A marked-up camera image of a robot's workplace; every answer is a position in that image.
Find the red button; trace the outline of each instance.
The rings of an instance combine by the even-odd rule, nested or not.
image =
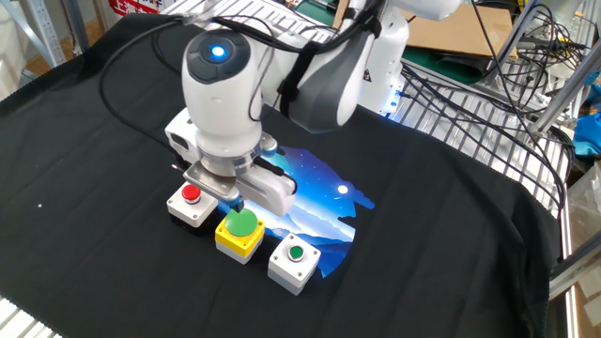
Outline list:
[[[198,202],[198,199],[200,198],[200,189],[194,187],[192,184],[189,184],[181,191],[181,195],[186,202]]]

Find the green button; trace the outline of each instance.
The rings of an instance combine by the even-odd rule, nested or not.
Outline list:
[[[247,208],[241,212],[232,210],[225,216],[225,228],[236,237],[251,235],[256,229],[256,222],[256,216]]]
[[[304,251],[302,250],[302,248],[300,246],[293,246],[290,248],[290,250],[288,251],[288,256],[290,257],[290,259],[293,262],[298,262],[302,259],[302,255],[304,254]]]

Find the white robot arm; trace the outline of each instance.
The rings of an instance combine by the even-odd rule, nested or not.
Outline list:
[[[428,3],[438,2],[458,5],[459,0]],[[411,0],[395,4],[428,18],[452,12],[446,5],[446,14],[440,8],[419,8]],[[267,35],[271,40],[266,40],[261,32],[265,37],[268,28],[253,20],[247,21],[252,34],[241,34],[235,31],[239,26],[229,23],[189,43],[182,66],[187,110],[165,130],[171,146],[191,164],[186,180],[237,210],[244,198],[276,215],[287,213],[297,185],[281,168],[261,159],[277,150],[275,140],[261,129],[262,106],[273,106],[309,132],[331,131],[350,119],[375,40],[366,27],[384,9],[371,7],[378,10],[367,15],[361,11],[364,1],[350,5],[361,14],[346,19],[346,30],[329,45],[288,33]],[[217,23],[228,26],[224,20]]]

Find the black cloth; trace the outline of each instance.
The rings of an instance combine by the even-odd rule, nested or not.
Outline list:
[[[444,143],[358,109],[311,135],[277,113],[264,129],[304,148],[375,204],[357,206],[341,266],[295,297],[267,276],[277,243],[246,266],[170,222],[171,154],[111,117],[101,66],[164,22],[130,16],[85,55],[0,103],[0,293],[68,337],[528,337],[544,325],[558,225],[518,183]],[[173,65],[195,34],[160,44]],[[157,135],[180,82],[131,48],[107,94]]]

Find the black cable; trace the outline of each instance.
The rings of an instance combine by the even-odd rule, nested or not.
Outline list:
[[[480,27],[482,28],[482,33],[485,35],[486,44],[488,45],[488,48],[490,49],[490,52],[492,53],[493,60],[495,60],[495,63],[497,64],[497,67],[499,69],[499,75],[501,76],[501,84],[502,84],[503,90],[505,91],[505,94],[507,95],[507,99],[509,100],[509,103],[511,104],[512,108],[514,108],[514,110],[516,111],[516,116],[517,116],[517,119],[519,120],[519,123],[522,125],[522,127],[524,127],[525,132],[532,139],[534,146],[537,147],[541,151],[541,154],[543,155],[543,161],[541,161],[541,163],[543,163],[547,167],[547,169],[551,172],[551,174],[553,175],[553,178],[555,180],[555,185],[557,186],[559,196],[560,196],[560,204],[558,205],[558,209],[562,210],[565,205],[565,187],[563,186],[562,178],[559,176],[557,171],[553,168],[551,161],[548,159],[547,153],[545,153],[545,150],[540,147],[538,142],[536,142],[536,139],[534,138],[532,133],[528,130],[528,125],[526,124],[526,122],[524,121],[522,116],[519,114],[517,107],[511,98],[509,89],[507,88],[507,83],[505,82],[505,77],[504,77],[504,75],[502,73],[502,69],[501,69],[501,63],[499,62],[499,59],[497,59],[497,56],[495,55],[495,50],[492,47],[492,43],[490,42],[490,38],[488,36],[488,33],[486,32],[485,24],[482,21],[482,17],[480,16],[480,11],[478,10],[478,7],[476,6],[476,3],[474,2],[474,0],[471,0],[471,4],[474,8],[474,11],[476,12],[476,17],[478,18],[478,23],[480,24]],[[551,10],[548,9],[548,7],[545,5],[539,4],[537,6],[546,8],[549,12],[549,18],[550,18],[551,22],[553,22],[553,13],[551,12]]]
[[[434,110],[434,109],[432,109],[432,108],[428,107],[426,104],[424,104],[423,102],[420,102],[420,101],[419,101],[417,98],[414,98],[414,97],[412,97],[411,95],[406,95],[406,96],[404,96],[404,98],[408,98],[408,99],[414,100],[415,102],[417,102],[417,103],[418,103],[420,106],[422,106],[422,107],[423,107],[425,110],[427,110],[427,111],[428,111],[428,112],[430,112],[430,113],[434,113],[434,114],[436,114],[436,115],[440,115],[440,116],[442,116],[442,117],[444,117],[444,118],[446,118],[446,119],[453,120],[453,121],[455,121],[455,122],[468,122],[468,123],[475,124],[475,125],[480,125],[480,126],[486,126],[486,127],[493,126],[493,127],[498,127],[498,128],[504,129],[504,130],[506,130],[506,131],[518,131],[518,132],[524,132],[524,130],[523,130],[522,128],[512,128],[512,127],[507,127],[507,126],[500,126],[500,125],[498,125],[498,124],[494,124],[494,123],[484,123],[484,122],[479,122],[479,121],[476,121],[476,120],[473,120],[473,119],[462,119],[462,118],[458,118],[458,117],[444,116],[444,115],[441,115],[439,111],[437,111],[437,110]],[[563,141],[562,141],[562,140],[553,140],[553,139],[551,139],[551,138],[547,138],[547,137],[541,137],[541,138],[544,138],[545,140],[548,140],[549,142],[557,143],[557,144],[560,144],[560,145],[563,145],[563,146],[566,146],[566,147],[572,147],[572,148],[575,148],[575,147],[574,147],[574,145],[572,144],[571,140],[569,140],[569,139],[568,139],[568,141],[566,142],[566,141],[564,141],[564,140],[563,140]]]
[[[123,54],[123,52],[127,51],[131,46],[140,42],[143,38],[146,38],[157,32],[160,32],[169,27],[176,26],[178,24],[182,24],[181,17],[175,16],[168,23],[163,23],[161,25],[158,25],[154,28],[147,30],[146,32],[144,32],[144,33],[140,34],[139,36],[133,38],[132,40],[128,41],[126,44],[121,46],[116,52],[114,52],[113,55],[111,55],[111,57],[109,57],[109,59],[106,61],[106,64],[104,64],[104,67],[102,68],[102,71],[100,72],[99,94],[100,94],[100,99],[102,100],[102,103],[104,104],[106,109],[109,111],[109,113],[111,113],[112,116],[114,116],[117,120],[119,120],[119,122],[123,123],[124,125],[130,127],[131,129],[133,129],[135,131],[142,133],[144,136],[150,138],[151,140],[155,141],[159,145],[163,146],[165,149],[167,149],[169,152],[171,152],[176,157],[178,165],[181,165],[182,163],[185,163],[185,161],[171,146],[169,146],[169,143],[154,136],[150,131],[146,131],[142,127],[133,124],[127,118],[125,118],[123,115],[121,115],[111,105],[109,100],[106,98],[106,93],[104,92],[104,81],[106,79],[106,74],[108,73],[108,70],[111,68],[111,66],[115,63],[115,61]]]
[[[431,83],[431,84],[436,84],[436,85],[442,86],[442,87],[447,88],[447,89],[452,89],[452,90],[460,91],[460,92],[464,92],[464,93],[470,93],[472,95],[478,96],[478,97],[480,97],[480,98],[482,98],[484,100],[487,100],[495,108],[497,108],[497,109],[499,109],[501,111],[504,111],[505,113],[511,113],[511,114],[515,113],[514,110],[512,109],[512,107],[509,106],[507,103],[505,103],[505,102],[503,102],[501,100],[498,100],[496,98],[493,98],[491,96],[488,96],[486,94],[480,93],[478,91],[470,90],[470,89],[466,89],[466,88],[462,88],[462,87],[454,86],[454,85],[434,83],[434,82],[432,82],[432,81],[430,81],[428,79],[425,79],[425,80],[427,82]],[[526,114],[536,114],[536,113],[540,113],[540,112],[543,112],[543,111],[545,111],[545,108],[537,109],[535,111],[528,111],[528,112],[525,112],[525,111],[522,110],[522,111],[520,111],[520,113],[523,114],[523,115],[526,115]]]
[[[485,123],[488,125],[488,127],[490,127],[492,130],[500,133],[502,136],[505,136],[506,138],[508,138],[510,141],[514,142],[516,145],[518,145],[519,147],[523,148],[525,151],[527,151],[529,154],[531,154],[532,156],[534,156],[538,161],[540,161],[547,169],[551,170],[551,173],[553,172],[553,168],[550,164],[548,164],[545,159],[543,157],[541,157],[535,150],[532,150],[529,146],[526,146],[523,142],[521,142],[520,140],[516,139],[515,136],[509,134],[507,131],[504,131],[501,128],[496,127],[495,125],[492,125],[490,122],[486,121],[485,119],[479,117],[477,114],[465,109],[464,107],[458,105],[457,103],[453,102],[452,100],[449,100],[448,98],[446,98],[444,95],[440,94],[440,92],[438,92],[436,89],[434,89],[425,79],[423,79],[422,77],[420,77],[419,75],[417,75],[417,73],[411,69],[410,67],[407,67],[407,65],[405,65],[403,67],[402,73],[408,73],[410,77],[414,78],[415,80],[417,80],[418,82],[420,82],[428,91],[430,91],[432,94],[434,94],[435,96],[437,96],[437,98],[441,101],[443,101],[444,103],[446,103],[448,106],[450,106],[451,108],[462,112],[465,115],[468,115],[471,118],[474,118],[475,120]],[[415,84],[413,84],[411,81],[409,81],[409,83],[414,86],[416,88],[416,90],[418,91],[418,93],[422,94],[422,96],[425,97],[425,95],[422,93],[422,91],[417,88],[417,86]],[[549,193],[549,197],[555,202],[557,203],[558,207],[561,209],[562,208],[562,199],[560,199],[560,201],[558,201],[557,199],[555,199],[555,197],[553,196],[553,194]]]
[[[370,5],[369,8],[364,10],[364,12],[377,13],[381,9],[383,4],[384,4],[383,0],[374,1]],[[248,36],[249,38],[253,38],[263,44],[266,44],[268,46],[273,46],[275,49],[285,51],[285,52],[297,53],[297,54],[301,52],[301,48],[290,46],[284,42],[281,42],[278,39],[273,41],[269,35],[255,29],[251,26],[245,25],[243,23],[231,21],[231,20],[225,19],[223,17],[212,18],[212,21],[214,23],[218,23],[222,26],[230,28],[230,29],[234,30],[235,32],[244,34],[244,35]],[[324,54],[324,53],[331,52],[334,49],[338,48],[343,43],[347,42],[349,39],[355,37],[357,34],[360,34],[362,32],[362,26],[363,26],[363,23],[359,23],[359,22],[353,23],[347,30],[342,32],[339,36],[329,40],[327,43],[322,44],[317,49],[316,54]]]
[[[489,128],[501,133],[503,136],[509,138],[511,141],[515,142],[518,146],[521,146],[522,148],[524,148],[526,151],[528,151],[529,153],[531,153],[533,156],[538,156],[538,154],[536,154],[535,152],[532,152],[532,150],[530,148],[528,148],[527,146],[523,145],[521,142],[519,142],[513,135],[509,134],[507,131],[504,131],[503,129],[499,128],[498,126],[484,120],[483,118],[479,117],[478,115],[466,110],[465,108],[455,104],[454,102],[448,100],[447,98],[445,98],[444,96],[442,96],[436,89],[432,88],[429,84],[427,84],[427,82],[422,79],[420,76],[418,76],[413,69],[405,66],[403,67],[403,70],[407,69],[407,72],[409,73],[409,75],[416,79],[418,82],[422,83],[423,86],[425,86],[428,91],[430,91],[432,94],[436,95],[439,100],[443,100],[445,101],[445,103],[447,103],[449,106],[451,106],[452,108],[456,109],[457,111],[460,111],[461,113],[468,115],[472,118],[475,118],[476,120],[478,120],[479,122],[487,125]],[[435,107],[438,111],[439,114],[446,117],[447,119],[449,119],[449,121],[451,121],[451,123],[453,123],[460,131],[462,131],[466,137],[470,138],[473,142],[476,143],[476,145],[480,144],[480,141],[476,140],[475,137],[473,137],[468,131],[466,131],[463,127],[461,127],[457,122],[454,121],[454,119],[452,117],[450,117],[449,115],[447,115],[446,113],[444,113],[444,111],[442,109],[440,109],[440,107],[438,107],[438,105],[436,105],[434,103],[434,101],[432,101],[430,98],[428,98],[423,92],[422,90],[416,85],[414,84],[410,79],[408,79],[408,83],[417,91],[418,95],[421,95],[427,102],[428,104],[432,105],[433,107]],[[504,160],[503,158],[501,158],[499,155],[497,155],[495,152],[490,151],[490,149],[486,148],[485,146],[482,146],[483,149],[487,150],[490,155],[494,158],[496,158],[497,160],[505,163],[509,168],[515,170],[517,173],[521,173],[521,171],[519,169],[517,169],[514,165],[512,165],[510,162]],[[560,204],[560,202],[553,196],[553,194],[547,190],[547,188],[545,188],[543,185],[541,185],[539,182],[537,182],[534,178],[529,177],[528,175],[523,175],[526,179],[528,179],[529,181],[531,181],[535,186],[537,186],[539,189],[541,189],[543,192],[547,193],[548,196],[551,198],[551,200],[553,200],[557,205]]]
[[[298,34],[302,34],[304,32],[307,32],[307,31],[310,31],[310,30],[313,30],[313,29],[326,29],[326,30],[329,30],[329,31],[333,32],[334,34],[338,34],[339,33],[338,29],[336,29],[334,27],[330,27],[330,26],[325,25],[325,24],[316,24],[316,25],[313,25],[313,26],[308,26],[308,27],[302,28],[301,31]]]
[[[181,69],[177,69],[174,66],[172,66],[169,62],[167,62],[165,55],[162,53],[161,46],[159,45],[159,37],[160,36],[161,36],[161,32],[152,36],[152,40],[150,42],[150,46],[152,47],[152,53],[154,53],[154,55],[157,57],[157,59],[159,59],[159,61],[167,69],[169,69],[172,72],[174,72],[175,74],[177,74],[177,76],[181,76]]]

